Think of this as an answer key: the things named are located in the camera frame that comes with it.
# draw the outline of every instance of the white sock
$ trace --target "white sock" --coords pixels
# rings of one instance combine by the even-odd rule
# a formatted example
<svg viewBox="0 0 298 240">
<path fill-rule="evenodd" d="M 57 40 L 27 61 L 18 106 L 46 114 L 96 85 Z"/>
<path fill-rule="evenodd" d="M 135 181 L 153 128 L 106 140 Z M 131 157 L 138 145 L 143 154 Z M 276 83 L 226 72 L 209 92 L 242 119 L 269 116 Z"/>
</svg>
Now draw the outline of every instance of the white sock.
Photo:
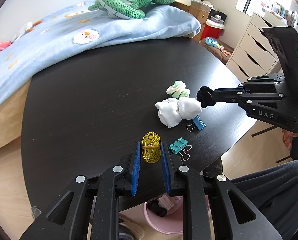
<svg viewBox="0 0 298 240">
<path fill-rule="evenodd" d="M 178 108 L 179 114 L 184 120 L 191 120 L 202 112 L 201 103 L 194 98 L 179 98 Z"/>
<path fill-rule="evenodd" d="M 162 102 L 156 103 L 156 108 L 158 108 L 158 116 L 160 121 L 167 125 L 168 128 L 174 127 L 181 122 L 181 116 L 178 109 L 178 99 L 168 98 Z"/>
</svg>

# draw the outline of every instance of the binder clip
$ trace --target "binder clip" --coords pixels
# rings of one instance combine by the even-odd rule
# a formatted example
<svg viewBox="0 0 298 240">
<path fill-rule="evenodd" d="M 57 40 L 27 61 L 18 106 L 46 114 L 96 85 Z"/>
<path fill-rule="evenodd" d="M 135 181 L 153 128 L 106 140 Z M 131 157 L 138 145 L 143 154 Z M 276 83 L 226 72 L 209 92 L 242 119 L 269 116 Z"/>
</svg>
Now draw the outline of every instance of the binder clip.
<svg viewBox="0 0 298 240">
<path fill-rule="evenodd" d="M 188 141 L 183 139 L 182 137 L 180 137 L 177 141 L 175 141 L 174 143 L 169 145 L 169 149 L 172 151 L 173 154 L 177 154 L 180 153 L 180 155 L 182 156 L 182 160 L 183 161 L 188 161 L 190 158 L 190 154 L 188 154 L 187 152 L 190 151 L 192 148 L 192 145 L 188 145 Z M 189 157 L 185 160 L 184 156 L 182 155 L 182 153 L 180 151 L 183 151 L 184 154 L 188 155 Z"/>
<path fill-rule="evenodd" d="M 193 123 L 187 125 L 187 130 L 189 132 L 192 132 L 194 128 L 197 128 L 199 131 L 202 130 L 203 128 L 206 127 L 206 124 L 201 120 L 201 118 L 199 117 L 199 115 L 197 115 L 195 118 L 192 119 Z M 188 126 L 192 126 L 192 125 L 196 125 L 195 127 L 193 127 L 191 130 L 189 130 Z"/>
</svg>

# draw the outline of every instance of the yellow coiled rope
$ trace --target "yellow coiled rope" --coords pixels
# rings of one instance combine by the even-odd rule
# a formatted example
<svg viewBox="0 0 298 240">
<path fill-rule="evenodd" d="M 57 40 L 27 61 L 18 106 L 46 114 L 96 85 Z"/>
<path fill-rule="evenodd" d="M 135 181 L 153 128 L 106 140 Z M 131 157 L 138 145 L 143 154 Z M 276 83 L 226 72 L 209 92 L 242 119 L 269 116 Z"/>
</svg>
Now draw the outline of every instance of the yellow coiled rope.
<svg viewBox="0 0 298 240">
<path fill-rule="evenodd" d="M 155 132 L 146 133 L 141 141 L 142 158 L 145 162 L 155 163 L 160 159 L 160 136 Z"/>
</svg>

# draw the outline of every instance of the teal binder clip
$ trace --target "teal binder clip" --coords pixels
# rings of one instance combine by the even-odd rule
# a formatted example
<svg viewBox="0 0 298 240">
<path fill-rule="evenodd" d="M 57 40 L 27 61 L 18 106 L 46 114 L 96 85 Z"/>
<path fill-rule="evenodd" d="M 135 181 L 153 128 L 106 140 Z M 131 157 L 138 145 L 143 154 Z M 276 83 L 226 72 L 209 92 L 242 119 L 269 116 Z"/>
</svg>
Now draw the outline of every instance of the teal binder clip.
<svg viewBox="0 0 298 240">
<path fill-rule="evenodd" d="M 191 150 L 192 145 L 188 145 L 188 141 L 180 137 L 177 141 L 169 145 L 169 149 L 172 151 L 173 154 L 180 153 L 182 156 L 183 161 L 187 161 L 190 158 L 190 154 L 186 153 L 187 151 Z M 184 156 L 182 155 L 181 151 L 184 154 L 188 155 L 188 158 L 185 160 Z"/>
</svg>

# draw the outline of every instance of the pink plush toy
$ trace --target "pink plush toy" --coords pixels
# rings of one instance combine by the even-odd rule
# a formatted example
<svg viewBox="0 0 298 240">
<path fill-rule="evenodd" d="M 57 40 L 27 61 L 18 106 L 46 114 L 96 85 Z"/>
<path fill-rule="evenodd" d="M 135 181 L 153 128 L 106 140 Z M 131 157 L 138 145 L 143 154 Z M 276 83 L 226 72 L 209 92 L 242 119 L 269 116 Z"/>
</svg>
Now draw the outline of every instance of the pink plush toy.
<svg viewBox="0 0 298 240">
<path fill-rule="evenodd" d="M 4 50 L 5 48 L 11 45 L 11 41 L 2 41 L 0 42 L 0 51 Z"/>
</svg>

